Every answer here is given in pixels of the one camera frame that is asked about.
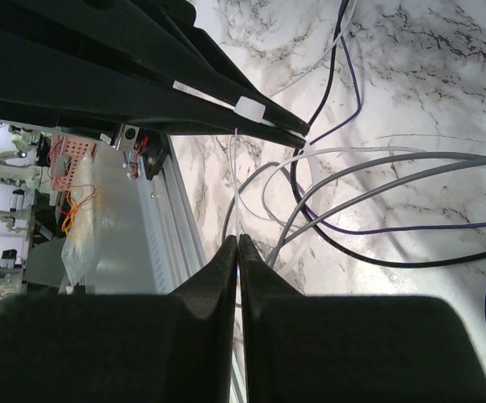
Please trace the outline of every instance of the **white marble tabletop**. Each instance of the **white marble tabletop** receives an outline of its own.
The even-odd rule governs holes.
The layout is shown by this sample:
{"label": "white marble tabletop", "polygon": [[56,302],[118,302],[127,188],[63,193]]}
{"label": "white marble tabletop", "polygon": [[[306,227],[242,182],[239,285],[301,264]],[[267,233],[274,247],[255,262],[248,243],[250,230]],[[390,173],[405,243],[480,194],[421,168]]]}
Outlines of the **white marble tabletop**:
{"label": "white marble tabletop", "polygon": [[[332,41],[339,0],[194,0],[197,25],[204,28],[254,85],[270,94],[312,67]],[[348,48],[363,95],[360,116],[316,148],[397,145],[431,151],[486,154],[486,0],[359,0]],[[274,100],[307,120],[321,100],[330,57]],[[308,139],[347,118],[356,108],[352,80],[342,49],[337,52],[332,95]],[[233,197],[227,163],[228,136],[175,138],[174,144],[207,258],[221,242],[222,222]],[[239,183],[269,161],[292,150],[241,137]],[[320,157],[321,175],[384,156],[329,154]],[[441,165],[429,160],[386,165],[350,175],[322,193],[320,211],[367,189],[418,170]],[[310,184],[300,163],[301,184]],[[243,199],[258,213],[264,178]],[[295,206],[289,183],[273,180],[270,206],[287,218]],[[486,221],[486,169],[441,175],[394,189],[337,214],[344,228]],[[267,254],[280,227],[259,221],[244,209],[242,228]],[[377,259],[424,261],[486,250],[486,229],[411,232],[334,238]],[[290,260],[300,241],[282,249],[276,268]],[[440,296],[465,322],[486,371],[483,296],[486,260],[442,269],[390,270],[361,263],[317,236],[286,279],[307,295],[418,294]],[[238,357],[240,323],[236,329]]]}

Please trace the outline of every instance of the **pink perforated basket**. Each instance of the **pink perforated basket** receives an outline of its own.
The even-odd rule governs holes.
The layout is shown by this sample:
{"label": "pink perforated basket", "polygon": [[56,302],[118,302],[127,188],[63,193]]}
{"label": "pink perforated basket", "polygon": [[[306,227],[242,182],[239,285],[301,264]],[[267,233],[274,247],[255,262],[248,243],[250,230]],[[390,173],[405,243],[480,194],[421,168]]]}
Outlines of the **pink perforated basket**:
{"label": "pink perforated basket", "polygon": [[[50,177],[52,178],[52,189],[54,191],[68,191],[73,183],[76,168],[85,152],[89,151],[91,156],[95,153],[96,143],[76,136],[53,135],[53,149],[50,152]],[[56,164],[62,155],[71,157],[71,167],[66,176],[55,176]]]}

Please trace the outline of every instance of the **marble surface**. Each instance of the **marble surface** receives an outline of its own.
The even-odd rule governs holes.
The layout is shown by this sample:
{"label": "marble surface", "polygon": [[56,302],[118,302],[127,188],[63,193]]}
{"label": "marble surface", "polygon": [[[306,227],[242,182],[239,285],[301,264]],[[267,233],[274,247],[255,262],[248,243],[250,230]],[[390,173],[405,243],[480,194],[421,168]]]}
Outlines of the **marble surface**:
{"label": "marble surface", "polygon": [[[275,92],[322,57],[331,43],[338,0],[195,0],[197,25],[264,94]],[[347,39],[363,94],[355,122],[316,145],[408,146],[425,150],[486,154],[486,0],[360,0]],[[330,58],[275,101],[308,119],[321,100]],[[337,52],[332,95],[309,139],[340,123],[356,107],[344,53]],[[227,205],[233,196],[226,136],[174,139],[207,258],[221,242]],[[242,137],[238,144],[238,181],[269,161],[282,161],[292,150]],[[378,154],[330,154],[321,157],[321,175],[329,175]],[[323,191],[321,212],[367,189],[442,161],[405,162],[350,175]],[[306,164],[300,182],[310,184]],[[243,199],[265,215],[259,194],[264,178]],[[287,181],[278,176],[267,194],[273,210],[288,217],[295,202]],[[243,231],[267,254],[280,228],[242,210]],[[427,223],[486,221],[486,169],[441,175],[401,186],[336,215],[344,228],[380,228]],[[486,229],[416,232],[334,238],[378,259],[446,259],[486,250]],[[298,249],[282,250],[280,268]],[[464,320],[486,371],[483,295],[486,260],[428,270],[390,270],[364,264],[313,237],[296,270],[286,279],[307,295],[419,294],[449,301]],[[242,360],[240,323],[236,345]]]}

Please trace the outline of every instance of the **gray cable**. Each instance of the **gray cable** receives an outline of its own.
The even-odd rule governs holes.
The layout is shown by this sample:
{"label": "gray cable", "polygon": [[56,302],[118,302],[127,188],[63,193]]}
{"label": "gray cable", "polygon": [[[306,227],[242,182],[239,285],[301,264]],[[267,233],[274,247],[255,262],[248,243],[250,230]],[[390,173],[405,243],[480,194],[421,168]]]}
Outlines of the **gray cable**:
{"label": "gray cable", "polygon": [[[250,185],[250,182],[252,182],[256,176],[258,176],[260,173],[262,173],[264,170],[267,170],[268,168],[270,168],[271,166],[278,166],[280,165],[279,162],[269,162],[261,167],[259,167],[251,176],[249,176],[247,178],[247,180],[245,180],[243,182],[243,184],[239,187],[238,189],[238,193],[239,195],[241,195],[241,193],[243,192],[243,190],[248,186]],[[287,181],[290,180],[290,173],[289,171],[286,169],[286,168],[282,168],[282,173],[285,175],[285,178],[287,179]],[[304,193],[304,191],[302,190],[302,188],[299,186],[299,192],[301,194]],[[232,200],[230,201],[229,203],[229,206],[227,208],[227,212],[226,212],[226,218],[224,218],[224,225],[222,226],[222,242],[224,242],[226,240],[226,236],[227,236],[227,226],[229,225],[229,219],[230,217],[232,216],[232,212],[233,212],[233,207],[235,206],[235,196],[232,197]]]}
{"label": "gray cable", "polygon": [[[361,196],[357,196],[353,198],[351,201],[347,201],[343,203],[342,205],[333,208],[332,210],[326,212],[325,214],[319,216],[315,220],[307,223],[305,226],[297,230],[295,233],[291,234],[289,237],[287,237],[287,233],[289,232],[290,226],[293,224],[295,221],[295,218],[297,214],[302,210],[303,206],[306,204],[308,199],[319,191],[323,186],[329,184],[330,182],[333,182],[345,175],[352,174],[354,172],[357,172],[359,170],[364,170],[366,168],[370,168],[376,165],[382,165],[382,164],[389,164],[392,162],[399,162],[399,161],[405,161],[405,160],[428,160],[428,159],[439,159],[439,160],[466,160],[463,162],[457,162],[455,164],[449,164],[449,165],[444,165],[444,166],[439,166],[436,168],[432,168],[430,170],[423,170],[422,172],[418,172],[413,175],[408,175],[405,176],[404,178],[398,179],[397,181],[392,181],[390,183],[387,183],[385,185],[382,185],[376,189],[373,189]],[[287,223],[284,227],[284,230],[282,231],[282,234],[280,235],[278,244],[276,247],[271,251],[267,259],[265,260],[266,263],[273,267],[274,263],[276,262],[278,255],[280,254],[281,248],[286,245],[287,243],[291,242],[293,239],[297,238],[299,235],[303,234],[305,231],[308,229],[313,228],[316,226],[319,222],[322,222],[329,218],[330,216],[345,210],[346,208],[349,208],[351,206],[354,206],[355,204],[358,204],[360,202],[363,202],[364,200],[367,200],[371,197],[377,196],[378,194],[388,191],[390,189],[393,189],[397,186],[404,185],[406,183],[412,182],[412,181],[418,181],[423,178],[427,178],[430,176],[435,176],[435,175],[440,175],[444,174],[447,172],[453,172],[454,170],[464,170],[467,168],[474,168],[477,166],[484,166],[486,165],[486,157],[483,157],[482,155],[476,155],[476,154],[465,154],[465,153],[452,153],[452,152],[429,152],[429,153],[412,153],[412,154],[403,154],[403,155],[392,155],[389,157],[384,157],[378,160],[373,160],[369,162],[365,162],[359,165],[355,165],[352,167],[349,167],[345,170],[342,170],[340,172],[337,172],[336,174],[330,175],[321,182],[319,182],[317,185],[313,186],[305,195],[302,197],[302,200],[300,203],[297,205],[295,210],[291,213],[290,218],[287,220]]]}

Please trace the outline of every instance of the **screw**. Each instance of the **screw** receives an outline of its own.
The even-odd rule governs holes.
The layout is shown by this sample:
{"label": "screw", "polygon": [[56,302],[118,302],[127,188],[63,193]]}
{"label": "screw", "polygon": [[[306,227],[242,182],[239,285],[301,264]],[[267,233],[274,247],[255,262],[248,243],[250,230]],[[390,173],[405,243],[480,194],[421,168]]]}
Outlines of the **screw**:
{"label": "screw", "polygon": [[132,140],[136,137],[136,130],[133,128],[128,128],[127,131],[125,132],[125,138],[127,140]]}

